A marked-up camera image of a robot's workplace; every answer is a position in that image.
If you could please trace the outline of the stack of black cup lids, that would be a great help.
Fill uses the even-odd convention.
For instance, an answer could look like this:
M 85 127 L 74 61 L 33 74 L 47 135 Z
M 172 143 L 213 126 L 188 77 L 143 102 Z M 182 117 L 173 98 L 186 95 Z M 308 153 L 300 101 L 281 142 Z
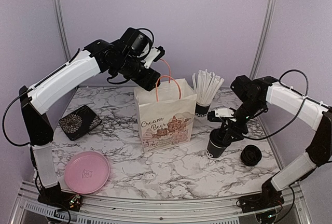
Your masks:
M 241 152 L 241 161 L 246 166 L 256 166 L 262 159 L 260 149 L 255 145 L 247 145 Z

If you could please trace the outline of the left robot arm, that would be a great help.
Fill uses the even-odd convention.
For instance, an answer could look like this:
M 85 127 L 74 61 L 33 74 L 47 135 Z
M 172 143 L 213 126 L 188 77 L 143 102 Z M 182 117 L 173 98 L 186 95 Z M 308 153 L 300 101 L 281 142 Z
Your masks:
M 30 139 L 27 145 L 41 184 L 46 188 L 45 197 L 53 205 L 62 205 L 66 198 L 54 168 L 51 151 L 54 132 L 47 111 L 75 87 L 104 72 L 110 75 L 108 82 L 121 74 L 125 81 L 131 80 L 146 91 L 157 87 L 161 75 L 151 65 L 164 56 L 165 50 L 162 46 L 155 47 L 154 36 L 147 36 L 144 31 L 145 28 L 130 27 L 113 42 L 93 41 L 39 82 L 19 90 L 16 99 L 20 101 Z

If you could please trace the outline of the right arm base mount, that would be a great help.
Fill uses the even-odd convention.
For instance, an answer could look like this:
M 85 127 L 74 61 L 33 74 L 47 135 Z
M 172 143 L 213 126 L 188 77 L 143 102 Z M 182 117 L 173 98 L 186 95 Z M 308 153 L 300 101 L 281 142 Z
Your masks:
M 240 207 L 243 213 L 248 213 L 284 204 L 282 191 L 277 191 L 271 180 L 272 178 L 269 178 L 262 184 L 261 193 L 240 197 L 236 202 L 237 207 Z

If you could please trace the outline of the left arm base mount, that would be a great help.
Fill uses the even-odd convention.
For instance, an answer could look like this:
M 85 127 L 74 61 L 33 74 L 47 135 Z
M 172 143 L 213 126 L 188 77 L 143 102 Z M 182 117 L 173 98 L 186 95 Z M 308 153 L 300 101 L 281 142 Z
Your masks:
M 61 190 L 60 184 L 51 188 L 40 186 L 38 202 L 70 211 L 80 211 L 83 196 L 77 193 L 68 193 Z

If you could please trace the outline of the white paper takeout bag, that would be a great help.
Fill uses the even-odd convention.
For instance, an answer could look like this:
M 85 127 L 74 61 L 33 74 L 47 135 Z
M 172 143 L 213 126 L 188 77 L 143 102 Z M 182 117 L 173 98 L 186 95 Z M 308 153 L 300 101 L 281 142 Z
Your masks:
M 143 152 L 190 142 L 197 94 L 186 79 L 174 79 L 171 70 L 157 78 L 150 92 L 134 88 L 137 126 Z

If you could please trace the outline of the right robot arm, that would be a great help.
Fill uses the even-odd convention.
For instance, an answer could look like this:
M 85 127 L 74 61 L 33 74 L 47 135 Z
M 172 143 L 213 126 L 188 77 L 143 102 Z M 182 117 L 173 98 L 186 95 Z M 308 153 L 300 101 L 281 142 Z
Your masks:
M 304 153 L 262 187 L 263 192 L 257 196 L 257 203 L 261 207 L 270 206 L 277 199 L 277 192 L 306 177 L 316 168 L 331 163 L 331 107 L 310 98 L 308 89 L 300 93 L 282 83 L 281 78 L 272 76 L 253 80 L 247 76 L 238 76 L 231 84 L 231 88 L 242 104 L 236 110 L 223 108 L 216 113 L 217 118 L 223 123 L 220 131 L 224 135 L 223 141 L 226 144 L 249 139 L 247 123 L 267 112 L 268 105 L 286 111 L 292 115 L 292 119 L 278 130 L 266 135 L 266 138 L 282 132 L 297 119 L 315 132 Z

